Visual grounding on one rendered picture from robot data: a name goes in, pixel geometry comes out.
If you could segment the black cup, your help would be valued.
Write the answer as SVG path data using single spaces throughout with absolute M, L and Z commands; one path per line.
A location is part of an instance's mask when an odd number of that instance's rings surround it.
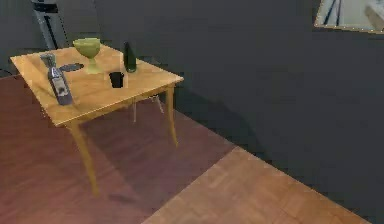
M 109 74 L 111 85 L 113 88 L 122 88 L 124 81 L 124 74 L 121 72 L 112 72 Z

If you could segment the green goblet vase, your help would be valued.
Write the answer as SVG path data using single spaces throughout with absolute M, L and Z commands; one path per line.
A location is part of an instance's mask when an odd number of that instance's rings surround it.
M 77 39 L 73 41 L 73 46 L 79 54 L 88 59 L 88 74 L 98 74 L 101 72 L 95 60 L 96 55 L 100 52 L 101 43 L 99 38 Z

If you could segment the dark green bottle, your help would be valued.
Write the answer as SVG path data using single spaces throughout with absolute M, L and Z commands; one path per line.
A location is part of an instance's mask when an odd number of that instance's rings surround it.
M 136 57 L 128 42 L 124 43 L 123 60 L 127 72 L 133 73 L 136 71 Z

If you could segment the dark flat plate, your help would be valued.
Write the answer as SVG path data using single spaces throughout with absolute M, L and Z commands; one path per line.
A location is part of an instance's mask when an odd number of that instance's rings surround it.
M 73 63 L 73 64 L 66 64 L 66 65 L 63 65 L 61 67 L 59 67 L 59 69 L 63 72 L 72 72 L 72 71 L 77 71 L 77 70 L 80 70 L 84 67 L 84 64 L 81 64 L 81 63 Z

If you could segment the grey labelled bottle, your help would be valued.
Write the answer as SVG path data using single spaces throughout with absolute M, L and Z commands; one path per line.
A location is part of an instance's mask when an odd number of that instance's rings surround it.
M 40 56 L 48 68 L 47 77 L 55 97 L 60 105 L 69 105 L 72 103 L 72 95 L 63 72 L 57 67 L 55 55 L 45 53 Z

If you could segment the light wooden table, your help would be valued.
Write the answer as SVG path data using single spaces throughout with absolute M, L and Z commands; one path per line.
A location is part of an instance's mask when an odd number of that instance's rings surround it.
M 137 62 L 135 72 L 125 72 L 123 53 L 106 45 L 100 48 L 100 53 L 95 60 L 101 69 L 100 73 L 88 74 L 85 69 L 81 69 L 65 75 L 73 103 L 61 106 L 55 98 L 47 78 L 47 68 L 38 53 L 11 58 L 52 123 L 57 127 L 66 127 L 73 136 L 85 166 L 92 193 L 98 194 L 92 159 L 80 125 L 164 92 L 169 129 L 171 135 L 175 136 L 173 94 L 175 85 L 183 78 L 142 60 Z M 115 71 L 125 72 L 121 88 L 114 88 L 111 85 L 109 74 Z

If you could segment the gold framed wall picture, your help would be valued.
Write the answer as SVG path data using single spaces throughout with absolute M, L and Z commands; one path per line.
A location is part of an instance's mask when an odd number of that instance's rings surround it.
M 321 0 L 314 26 L 384 35 L 384 0 Z

